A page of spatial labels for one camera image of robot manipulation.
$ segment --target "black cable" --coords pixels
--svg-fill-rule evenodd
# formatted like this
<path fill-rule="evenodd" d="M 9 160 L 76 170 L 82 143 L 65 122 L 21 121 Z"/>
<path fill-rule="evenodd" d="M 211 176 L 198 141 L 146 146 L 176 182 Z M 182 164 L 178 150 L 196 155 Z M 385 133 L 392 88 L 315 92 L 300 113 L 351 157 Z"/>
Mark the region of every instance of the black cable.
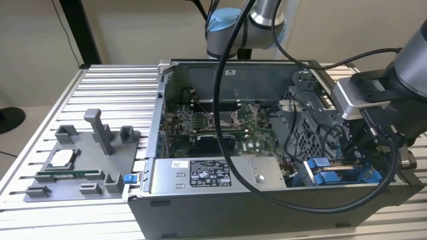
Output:
<path fill-rule="evenodd" d="M 296 95 L 299 92 L 309 92 L 309 93 L 316 94 L 315 91 L 312 91 L 312 90 L 309 90 L 309 89 L 303 89 L 303 90 L 297 91 L 297 92 L 295 93 L 295 95 Z M 295 95 L 293 95 L 293 98 L 292 98 L 293 101 L 296 100 L 296 101 L 299 101 L 300 103 L 303 103 L 300 100 L 297 100 L 297 99 L 295 98 Z M 339 128 L 341 138 L 340 138 L 340 136 L 339 136 L 337 133 L 336 133 L 336 137 L 337 137 L 340 140 L 343 139 L 343 140 L 347 141 L 345 130 L 344 130 L 344 127 L 343 127 L 341 125 L 335 124 L 335 125 L 329 126 L 329 125 L 327 125 L 327 124 L 320 123 L 319 120 L 317 120 L 316 117 L 315 117 L 315 114 L 312 115 L 312 120 L 313 120 L 313 122 L 317 124 L 317 127 L 319 127 L 319 128 L 323 128 L 323 129 L 325 130 L 324 138 L 327 138 L 328 135 L 332 133 L 332 131 L 336 130 L 336 128 Z M 325 152 L 324 144 L 321 144 L 321 149 L 323 149 L 321 156 L 323 156 L 323 154 L 324 154 L 324 152 Z"/>
<path fill-rule="evenodd" d="M 376 196 L 383 192 L 383 190 L 387 188 L 387 186 L 389 185 L 391 181 L 393 180 L 396 171 L 397 171 L 397 167 L 399 167 L 399 147 L 395 143 L 395 141 L 388 137 L 387 138 L 387 142 L 388 142 L 388 146 L 389 146 L 389 151 L 391 151 L 391 164 L 389 164 L 389 169 L 388 169 L 388 173 L 383 179 L 383 181 L 379 183 L 379 185 L 376 186 L 376 188 L 360 199 L 357 199 L 356 201 L 353 201 L 352 203 L 344 205 L 344 206 L 339 206 L 339 207 L 333 207 L 333 208 L 312 208 L 312 207 L 304 207 L 300 205 L 295 205 L 292 203 L 288 202 L 283 202 L 277 199 L 275 199 L 273 197 L 271 197 L 268 194 L 265 194 L 264 192 L 261 192 L 256 187 L 253 187 L 251 185 L 251 183 L 244 179 L 244 177 L 240 175 L 237 168 L 233 164 L 233 161 L 231 159 L 229 153 L 227 151 L 227 147 L 225 147 L 225 143 L 224 143 L 224 139 L 223 139 L 223 132 L 221 132 L 221 125 L 220 125 L 220 112 L 219 112 L 219 104 L 220 104 L 220 90 L 221 90 L 221 80 L 223 80 L 223 74 L 224 74 L 224 68 L 225 68 L 225 64 L 227 64 L 227 59 L 228 59 L 228 55 L 241 28 L 241 25 L 244 24 L 244 21 L 247 19 L 249 10 L 253 6 L 256 0 L 247 0 L 244 7 L 241 9 L 240 15 L 237 17 L 236 23 L 233 25 L 231 34 L 229 34 L 229 38 L 228 38 L 228 42 L 224 48 L 224 52 L 219 58 L 219 62 L 217 62 L 217 68 L 215 71 L 215 77 L 213 77 L 213 102 L 212 102 L 212 108 L 213 108 L 213 123 L 215 123 L 215 132 L 216 132 L 216 137 L 217 137 L 217 144 L 219 144 L 219 148 L 220 148 L 220 152 L 223 154 L 223 157 L 228 163 L 231 172 L 235 176 L 235 178 L 237 179 L 237 181 L 241 183 L 241 185 L 253 193 L 256 194 L 259 197 L 261 197 L 263 199 L 265 199 L 267 201 L 269 201 L 271 203 L 289 208 L 292 210 L 296 211 L 301 211 L 305 213 L 312 213 L 312 214 L 337 214 L 337 213 L 343 213 L 347 211 L 351 211 L 356 208 L 359 208 L 360 206 L 363 206 L 367 202 L 369 202 L 373 198 L 376 198 Z"/>
<path fill-rule="evenodd" d="M 265 115 L 267 117 L 269 116 L 269 114 L 279 112 L 280 108 L 277 106 L 269 107 L 269 108 L 264 108 L 267 109 L 265 111 Z"/>
<path fill-rule="evenodd" d="M 207 12 L 205 12 L 205 10 L 204 10 L 204 8 L 202 8 L 202 5 L 201 5 L 201 3 L 200 3 L 200 0 L 186 0 L 186 1 L 190 1 L 192 3 L 193 3 L 193 5 L 197 7 L 197 9 L 198 9 L 198 12 L 200 12 L 200 14 L 201 14 L 201 17 L 202 17 L 202 19 L 204 19 L 204 21 L 207 21 L 208 20 L 208 16 L 207 16 Z"/>
<path fill-rule="evenodd" d="M 216 8 L 219 7 L 220 0 L 211 0 L 211 4 L 207 11 L 207 20 L 204 23 L 204 38 L 208 38 L 208 25 L 212 17 L 212 13 L 216 11 Z"/>
<path fill-rule="evenodd" d="M 9 156 L 13 157 L 13 158 L 17 158 L 17 157 L 18 157 L 18 156 L 16 156 L 16 155 L 13 155 L 13 154 L 10 154 L 10 153 L 8 153 L 8 152 L 4 152 L 4 151 L 0 151 L 0 154 L 9 155 Z"/>
<path fill-rule="evenodd" d="M 76 56 L 76 53 L 74 53 L 74 50 L 73 50 L 72 41 L 70 41 L 70 39 L 69 39 L 69 35 L 68 35 L 68 32 L 66 32 L 65 27 L 64 27 L 64 24 L 62 24 L 62 20 L 61 20 L 60 14 L 58 14 L 58 10 L 57 10 L 57 8 L 56 8 L 56 5 L 54 5 L 53 0 L 50 0 L 50 2 L 52 2 L 52 5 L 53 5 L 53 8 L 54 8 L 54 12 L 56 12 L 56 16 L 57 16 L 57 19 L 58 19 L 58 23 L 60 23 L 61 29 L 64 30 L 64 33 L 65 33 L 65 35 L 66 35 L 66 40 L 68 40 L 69 49 L 70 49 L 70 52 L 72 52 L 74 61 L 77 62 L 77 67 L 80 68 L 80 62 L 78 62 L 78 59 L 77 59 L 77 56 Z"/>
<path fill-rule="evenodd" d="M 275 5 L 275 9 L 272 12 L 272 17 L 271 19 L 276 19 L 276 14 L 277 14 L 277 9 L 279 9 L 279 5 L 280 5 L 281 0 L 277 1 L 276 5 Z M 279 49 L 279 51 L 281 52 L 281 54 L 287 57 L 287 59 L 289 59 L 295 64 L 300 65 L 304 68 L 308 69 L 313 69 L 313 70 L 328 70 L 332 68 L 336 68 L 340 65 L 344 65 L 347 63 L 351 63 L 352 61 L 361 59 L 367 56 L 375 55 L 375 54 L 381 54 L 381 53 L 399 53 L 399 51 L 401 50 L 401 47 L 399 48 L 380 48 L 372 51 L 367 51 L 356 56 L 352 56 L 351 58 L 339 61 L 337 63 L 333 63 L 332 65 L 328 66 L 312 66 L 312 65 L 307 65 L 305 63 L 303 63 L 301 61 L 296 60 L 288 53 L 287 51 L 283 49 L 283 47 L 280 46 L 279 40 L 277 40 L 277 36 L 276 36 L 276 31 L 275 31 L 275 21 L 271 22 L 271 34 L 272 34 L 272 40 L 273 43 Z"/>
<path fill-rule="evenodd" d="M 296 127 L 296 121 L 297 121 L 297 109 L 296 109 L 296 105 L 295 105 L 295 99 L 296 99 L 296 95 L 301 92 L 309 92 L 309 93 L 316 93 L 315 91 L 312 90 L 308 90 L 308 89 L 303 89 L 303 90 L 299 90 L 295 92 L 295 94 L 292 95 L 292 98 L 289 99 L 292 101 L 292 105 L 293 105 L 293 114 L 292 114 L 292 122 L 291 122 L 291 128 L 288 130 L 288 135 L 285 137 L 285 140 L 284 140 L 284 144 L 283 144 L 283 150 L 284 150 L 284 154 L 291 158 L 291 160 L 293 162 L 299 162 L 300 164 L 303 164 L 303 161 L 300 161 L 296 157 L 300 156 L 300 155 L 292 155 L 288 151 L 288 145 L 289 145 L 289 142 L 291 142 L 291 137 L 292 135 L 295 135 L 295 127 Z"/>
<path fill-rule="evenodd" d="M 328 141 L 328 136 L 331 135 L 332 131 L 336 131 L 336 128 L 339 128 L 339 126 L 340 125 L 337 125 L 337 124 L 329 126 L 329 129 L 325 131 L 324 137 L 323 137 L 321 142 L 320 142 L 320 145 L 321 145 L 321 154 L 320 154 L 320 156 L 321 157 L 324 157 L 325 151 L 327 151 L 325 145 L 327 145 L 327 141 Z"/>

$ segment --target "power supply label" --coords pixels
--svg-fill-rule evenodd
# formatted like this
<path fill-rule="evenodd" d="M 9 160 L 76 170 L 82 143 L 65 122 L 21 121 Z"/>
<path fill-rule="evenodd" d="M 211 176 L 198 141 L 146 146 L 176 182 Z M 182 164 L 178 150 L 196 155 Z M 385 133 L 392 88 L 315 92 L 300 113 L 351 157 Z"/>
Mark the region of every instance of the power supply label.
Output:
<path fill-rule="evenodd" d="M 227 161 L 189 161 L 189 185 L 193 188 L 231 186 L 232 179 Z"/>

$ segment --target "blue clip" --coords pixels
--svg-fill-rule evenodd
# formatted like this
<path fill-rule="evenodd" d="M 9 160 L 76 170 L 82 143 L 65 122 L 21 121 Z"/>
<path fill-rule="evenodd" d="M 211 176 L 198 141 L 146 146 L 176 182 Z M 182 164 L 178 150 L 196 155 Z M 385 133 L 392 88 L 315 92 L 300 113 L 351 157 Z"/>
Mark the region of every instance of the blue clip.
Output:
<path fill-rule="evenodd" d="M 309 158 L 309 159 L 307 160 L 307 164 L 308 164 L 309 169 L 313 169 L 313 168 L 316 167 L 316 163 L 315 163 L 315 161 L 313 161 L 312 158 Z"/>
<path fill-rule="evenodd" d="M 325 157 L 313 157 L 312 160 L 316 167 L 331 167 L 331 162 Z"/>
<path fill-rule="evenodd" d="M 122 183 L 124 184 L 136 184 L 138 182 L 138 176 L 133 174 L 128 174 L 124 176 Z"/>
<path fill-rule="evenodd" d="M 367 179 L 363 179 L 363 181 L 367 184 L 379 184 L 381 182 L 381 180 L 383 180 L 383 176 L 379 173 L 379 171 L 373 171 L 371 176 Z"/>
<path fill-rule="evenodd" d="M 313 176 L 317 185 L 327 185 L 340 182 L 335 171 L 321 171 Z"/>

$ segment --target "aluminum extrusion table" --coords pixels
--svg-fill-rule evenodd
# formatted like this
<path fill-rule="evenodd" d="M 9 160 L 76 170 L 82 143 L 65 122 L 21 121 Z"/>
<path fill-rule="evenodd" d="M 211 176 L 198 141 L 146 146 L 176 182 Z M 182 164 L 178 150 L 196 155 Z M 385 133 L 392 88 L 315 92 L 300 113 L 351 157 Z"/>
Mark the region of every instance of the aluminum extrusion table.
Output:
<path fill-rule="evenodd" d="M 333 80 L 357 69 L 339 66 L 327 71 Z M 52 150 L 54 130 L 72 124 L 90 131 L 84 121 L 88 108 L 102 111 L 102 123 L 112 130 L 132 125 L 141 132 L 133 172 L 144 169 L 145 148 L 157 93 L 157 66 L 92 65 L 74 75 L 36 133 L 0 181 L 0 238 L 24 239 L 144 239 L 122 199 L 24 202 L 30 176 L 40 170 Z M 419 136 L 411 151 L 417 160 L 416 176 L 427 184 L 427 135 Z M 356 228 L 232 237 L 233 240 L 425 239 L 427 189 L 403 205 L 385 207 Z"/>

